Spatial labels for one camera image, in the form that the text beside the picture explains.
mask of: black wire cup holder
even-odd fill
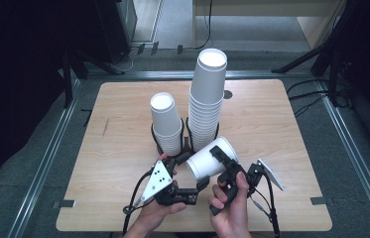
[[[185,119],[185,123],[184,123],[184,120],[182,118],[181,118],[181,121],[182,121],[181,138],[185,138],[184,140],[181,140],[181,148],[182,149],[177,155],[168,156],[167,159],[176,159],[176,158],[180,157],[181,155],[183,155],[184,153],[191,153],[192,155],[195,154],[195,151],[193,150],[193,140],[191,138],[191,130],[188,127],[188,117]],[[187,128],[188,137],[184,137],[185,127]],[[213,140],[215,140],[216,137],[218,136],[218,131],[219,131],[219,123],[216,126],[215,136],[213,137]],[[154,133],[153,124],[151,124],[151,134],[153,135],[154,142],[157,145],[157,152],[159,153],[159,155],[161,155],[163,153],[163,150],[160,146],[160,143],[157,141],[157,137]]]

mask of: short cup stack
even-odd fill
[[[160,92],[151,98],[153,132],[161,150],[173,157],[183,149],[183,122],[175,100],[167,92]]]

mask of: black curtain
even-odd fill
[[[63,91],[61,45],[34,14],[0,0],[0,166],[26,145]]]

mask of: black stand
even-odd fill
[[[313,66],[310,69],[312,76],[322,76],[326,69],[330,66],[329,73],[329,86],[328,86],[328,97],[332,102],[333,106],[337,106],[336,102],[336,82],[338,80],[337,73],[340,66],[340,52],[337,48],[338,41],[341,40],[342,31],[347,28],[347,21],[350,19],[351,15],[354,12],[355,4],[358,1],[348,0],[344,13],[333,29],[329,38],[317,48],[311,50],[307,54],[295,59],[294,61],[288,63],[287,65],[272,69],[272,73],[286,73],[294,67],[302,64],[303,62],[310,60],[311,58],[318,56]]]
[[[80,79],[87,79],[89,76],[89,72],[86,69],[83,60],[90,61],[94,65],[98,66],[99,68],[103,69],[104,71],[110,74],[124,74],[123,71],[119,71],[109,65],[105,64],[104,62],[95,59],[86,53],[77,50],[65,50],[63,52],[62,62],[63,62],[63,79],[64,79],[64,108],[67,108],[70,103],[73,101],[73,94],[72,94],[72,82],[70,76],[70,69],[75,72],[76,76]]]

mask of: cup rim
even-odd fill
[[[206,60],[204,60],[204,58],[203,58],[203,55],[206,55],[206,54],[217,54],[217,55],[222,56],[223,63],[221,65],[209,65],[209,64],[207,64]],[[205,50],[203,50],[199,53],[199,55],[197,56],[197,63],[199,63],[199,65],[205,70],[221,71],[225,67],[227,67],[227,55],[219,49],[208,48],[208,49],[205,49]]]
[[[157,109],[153,106],[153,101],[154,99],[159,96],[159,95],[168,95],[171,99],[172,99],[172,103],[170,104],[169,107],[166,107],[165,109]],[[151,105],[151,109],[153,111],[155,111],[156,113],[165,113],[165,112],[168,112],[170,111],[172,108],[174,108],[175,106],[175,99],[173,98],[173,96],[167,92],[158,92],[156,94],[154,94],[152,97],[151,97],[151,100],[150,100],[150,105]]]

